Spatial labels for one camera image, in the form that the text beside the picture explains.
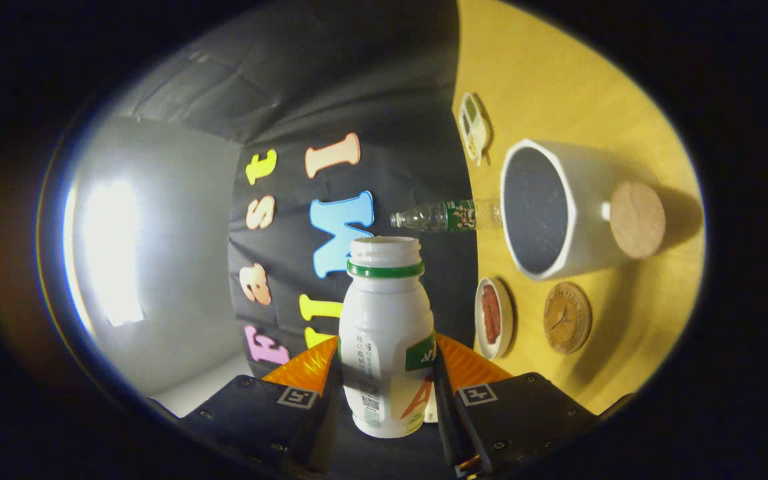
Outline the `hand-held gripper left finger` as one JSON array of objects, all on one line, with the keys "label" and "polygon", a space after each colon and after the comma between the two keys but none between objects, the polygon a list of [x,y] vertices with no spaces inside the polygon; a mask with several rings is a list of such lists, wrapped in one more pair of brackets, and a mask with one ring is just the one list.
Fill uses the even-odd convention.
[{"label": "hand-held gripper left finger", "polygon": [[236,376],[182,417],[182,428],[251,467],[323,477],[341,386],[337,347],[330,337],[262,379]]}]

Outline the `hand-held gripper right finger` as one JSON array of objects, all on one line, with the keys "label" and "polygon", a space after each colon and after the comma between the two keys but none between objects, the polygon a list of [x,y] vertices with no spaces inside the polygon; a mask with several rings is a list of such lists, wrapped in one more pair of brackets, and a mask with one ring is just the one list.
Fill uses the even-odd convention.
[{"label": "hand-held gripper right finger", "polygon": [[446,462],[460,478],[510,478],[594,428],[598,416],[538,373],[512,375],[436,335],[435,397]]}]

